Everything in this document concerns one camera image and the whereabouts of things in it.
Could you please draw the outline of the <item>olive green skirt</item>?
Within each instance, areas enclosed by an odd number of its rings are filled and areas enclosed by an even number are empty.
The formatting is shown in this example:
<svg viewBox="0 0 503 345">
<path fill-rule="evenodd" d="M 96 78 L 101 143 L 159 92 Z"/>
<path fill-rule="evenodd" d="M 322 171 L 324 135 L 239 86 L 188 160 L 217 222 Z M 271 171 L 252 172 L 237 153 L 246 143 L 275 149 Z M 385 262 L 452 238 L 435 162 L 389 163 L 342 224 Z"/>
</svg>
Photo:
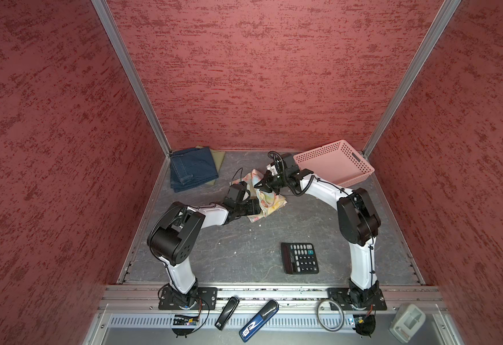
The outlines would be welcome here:
<svg viewBox="0 0 503 345">
<path fill-rule="evenodd" d="M 214 149 L 210 149 L 210 153 L 211 153 L 211 156 L 214 161 L 217 175 L 220 175 L 221 166 L 224 162 L 224 158 L 225 158 L 226 153 L 224 151 L 214 150 Z"/>
</svg>

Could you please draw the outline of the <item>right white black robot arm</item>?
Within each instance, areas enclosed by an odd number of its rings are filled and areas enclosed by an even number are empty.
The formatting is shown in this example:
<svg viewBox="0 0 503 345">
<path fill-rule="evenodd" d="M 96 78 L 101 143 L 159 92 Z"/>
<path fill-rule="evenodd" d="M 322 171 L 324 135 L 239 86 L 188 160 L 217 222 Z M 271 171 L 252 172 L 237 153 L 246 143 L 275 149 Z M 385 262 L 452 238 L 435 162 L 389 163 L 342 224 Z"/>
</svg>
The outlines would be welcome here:
<svg viewBox="0 0 503 345">
<path fill-rule="evenodd" d="M 381 220 L 367 190 L 340 187 L 309 169 L 302 170 L 289 153 L 270 151 L 267 155 L 272 163 L 254 187 L 275 194 L 287 188 L 296 197 L 311 195 L 336 210 L 339 231 L 350 248 L 349 302 L 359 310 L 371 306 L 379 292 L 375 244 Z"/>
</svg>

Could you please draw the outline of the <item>blue denim skirt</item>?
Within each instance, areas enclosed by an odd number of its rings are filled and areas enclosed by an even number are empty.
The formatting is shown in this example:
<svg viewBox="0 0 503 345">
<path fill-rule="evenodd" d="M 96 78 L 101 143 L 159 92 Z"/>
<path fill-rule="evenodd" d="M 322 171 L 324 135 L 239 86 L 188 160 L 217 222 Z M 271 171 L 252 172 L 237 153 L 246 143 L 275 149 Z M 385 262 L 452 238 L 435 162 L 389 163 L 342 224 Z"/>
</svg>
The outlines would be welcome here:
<svg viewBox="0 0 503 345">
<path fill-rule="evenodd" d="M 218 171 L 209 147 L 184 149 L 170 157 L 170 186 L 176 193 L 217 178 Z"/>
</svg>

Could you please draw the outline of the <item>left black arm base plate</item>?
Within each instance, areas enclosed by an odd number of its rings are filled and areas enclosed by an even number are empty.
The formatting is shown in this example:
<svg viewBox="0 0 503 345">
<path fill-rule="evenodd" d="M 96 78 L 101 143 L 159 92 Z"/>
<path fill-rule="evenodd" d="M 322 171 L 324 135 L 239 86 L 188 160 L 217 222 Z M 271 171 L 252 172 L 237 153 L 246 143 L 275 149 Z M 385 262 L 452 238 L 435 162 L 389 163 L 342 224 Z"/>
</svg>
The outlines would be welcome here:
<svg viewBox="0 0 503 345">
<path fill-rule="evenodd" d="M 187 294 L 179 293 L 170 285 L 158 292 L 159 310 L 198 310 L 200 307 L 215 309 L 218 289 L 195 287 Z"/>
</svg>

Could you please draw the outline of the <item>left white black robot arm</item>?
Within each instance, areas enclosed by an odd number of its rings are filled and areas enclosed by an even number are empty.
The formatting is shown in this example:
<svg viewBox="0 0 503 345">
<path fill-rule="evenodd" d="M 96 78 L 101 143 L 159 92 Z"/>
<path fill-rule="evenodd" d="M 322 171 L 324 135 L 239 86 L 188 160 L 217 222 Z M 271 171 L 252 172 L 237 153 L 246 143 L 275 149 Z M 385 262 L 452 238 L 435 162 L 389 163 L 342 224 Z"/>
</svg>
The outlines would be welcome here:
<svg viewBox="0 0 503 345">
<path fill-rule="evenodd" d="M 261 212 L 258 198 L 225 200 L 223 204 L 200 207 L 177 201 L 167 209 L 150 232 L 147 245 L 152 256 L 165 266 L 169 277 L 167 291 L 175 306 L 192 308 L 198 302 L 198 280 L 189 257 L 200 231 Z"/>
</svg>

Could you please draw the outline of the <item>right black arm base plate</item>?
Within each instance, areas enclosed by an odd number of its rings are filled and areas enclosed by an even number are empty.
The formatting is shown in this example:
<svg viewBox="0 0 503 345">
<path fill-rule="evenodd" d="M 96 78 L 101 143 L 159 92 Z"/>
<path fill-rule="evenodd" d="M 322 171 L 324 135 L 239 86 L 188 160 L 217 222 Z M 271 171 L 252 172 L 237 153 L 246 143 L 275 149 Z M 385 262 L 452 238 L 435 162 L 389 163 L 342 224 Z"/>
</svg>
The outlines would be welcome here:
<svg viewBox="0 0 503 345">
<path fill-rule="evenodd" d="M 351 311 L 386 311 L 385 297 L 379 288 L 361 290 L 358 288 L 329 288 L 329 299 L 338 303 L 345 310 Z"/>
</svg>

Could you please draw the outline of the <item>pastel patterned cloth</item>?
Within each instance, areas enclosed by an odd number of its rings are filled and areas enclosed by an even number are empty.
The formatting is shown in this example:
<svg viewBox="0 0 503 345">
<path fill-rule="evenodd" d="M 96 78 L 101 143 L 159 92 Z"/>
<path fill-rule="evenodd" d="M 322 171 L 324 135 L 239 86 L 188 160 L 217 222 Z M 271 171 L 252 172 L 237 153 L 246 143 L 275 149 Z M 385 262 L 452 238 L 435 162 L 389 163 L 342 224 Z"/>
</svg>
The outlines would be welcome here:
<svg viewBox="0 0 503 345">
<path fill-rule="evenodd" d="M 250 192 L 251 197 L 257 198 L 260 203 L 261 212 L 257 215 L 247 216 L 251 223 L 271 215 L 287 204 L 286 197 L 277 195 L 274 192 L 268 193 L 260 191 L 260 189 L 254 187 L 254 185 L 260 182 L 263 178 L 264 175 L 260 171 L 254 169 L 250 173 L 246 174 L 243 179 L 243 181 L 247 183 L 247 189 Z"/>
</svg>

